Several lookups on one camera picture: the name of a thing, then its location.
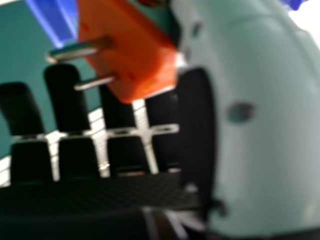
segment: green wall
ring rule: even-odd
[[[30,87],[47,132],[56,129],[42,76],[48,65],[45,53],[52,48],[53,45],[23,1],[0,6],[0,84],[24,82]],[[73,63],[78,67],[82,79],[93,77],[94,72],[83,60]],[[90,110],[100,104],[96,89],[87,92],[87,99],[90,100]],[[0,157],[9,153],[10,144],[7,123],[0,114]]]

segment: orange plug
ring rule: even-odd
[[[110,47],[85,57],[123,103],[176,85],[176,50],[166,35],[127,0],[78,0],[79,42]]]

